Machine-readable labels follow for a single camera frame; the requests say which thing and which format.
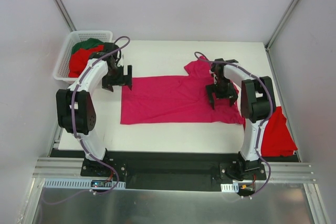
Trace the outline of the pink t shirt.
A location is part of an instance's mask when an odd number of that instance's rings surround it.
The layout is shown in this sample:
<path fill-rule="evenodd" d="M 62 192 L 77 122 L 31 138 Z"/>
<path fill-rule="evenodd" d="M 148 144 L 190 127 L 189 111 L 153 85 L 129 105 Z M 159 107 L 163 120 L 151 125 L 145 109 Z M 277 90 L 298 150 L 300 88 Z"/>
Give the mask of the pink t shirt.
<path fill-rule="evenodd" d="M 121 124 L 245 123 L 237 104 L 220 99 L 211 106 L 206 92 L 213 83 L 208 63 L 191 61 L 184 69 L 185 76 L 133 78 L 132 89 L 122 88 Z"/>

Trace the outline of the white perforated plastic basket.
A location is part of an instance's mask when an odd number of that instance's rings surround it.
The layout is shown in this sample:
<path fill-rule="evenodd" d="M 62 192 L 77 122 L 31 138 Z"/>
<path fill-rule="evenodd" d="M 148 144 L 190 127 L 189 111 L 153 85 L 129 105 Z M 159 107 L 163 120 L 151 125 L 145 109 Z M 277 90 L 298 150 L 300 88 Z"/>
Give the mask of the white perforated plastic basket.
<path fill-rule="evenodd" d="M 113 33 L 109 30 L 80 30 L 72 31 L 64 40 L 60 53 L 58 55 L 56 65 L 53 71 L 55 80 L 64 81 L 72 84 L 75 79 L 69 78 L 69 61 L 71 58 L 71 51 L 75 44 L 86 41 L 89 38 L 98 39 L 102 42 L 112 42 Z"/>

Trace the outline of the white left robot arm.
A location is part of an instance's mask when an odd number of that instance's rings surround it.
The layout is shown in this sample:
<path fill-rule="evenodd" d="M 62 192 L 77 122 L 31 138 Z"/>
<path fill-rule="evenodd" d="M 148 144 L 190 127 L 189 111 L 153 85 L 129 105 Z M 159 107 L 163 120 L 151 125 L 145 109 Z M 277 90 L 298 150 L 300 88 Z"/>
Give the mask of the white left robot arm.
<path fill-rule="evenodd" d="M 83 148 L 86 159 L 95 161 L 93 170 L 99 176 L 111 171 L 111 163 L 105 160 L 106 148 L 95 131 L 97 120 L 92 95 L 98 84 L 113 92 L 115 86 L 132 89 L 132 66 L 123 64 L 122 50 L 130 43 L 118 46 L 109 42 L 103 51 L 92 52 L 79 77 L 66 89 L 56 93 L 58 125 L 73 135 Z"/>

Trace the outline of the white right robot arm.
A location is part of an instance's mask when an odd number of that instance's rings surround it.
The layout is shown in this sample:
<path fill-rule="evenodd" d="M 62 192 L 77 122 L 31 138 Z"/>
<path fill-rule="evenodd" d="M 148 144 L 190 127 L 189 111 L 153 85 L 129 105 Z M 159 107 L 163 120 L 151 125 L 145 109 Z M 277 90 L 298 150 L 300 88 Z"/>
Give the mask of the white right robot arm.
<path fill-rule="evenodd" d="M 272 78 L 252 74 L 236 60 L 216 59 L 211 62 L 210 73 L 214 83 L 206 86 L 206 92 L 212 108 L 215 99 L 226 99 L 229 106 L 240 100 L 245 133 L 238 152 L 236 174 L 241 179 L 248 179 L 260 165 L 265 128 L 276 110 Z"/>

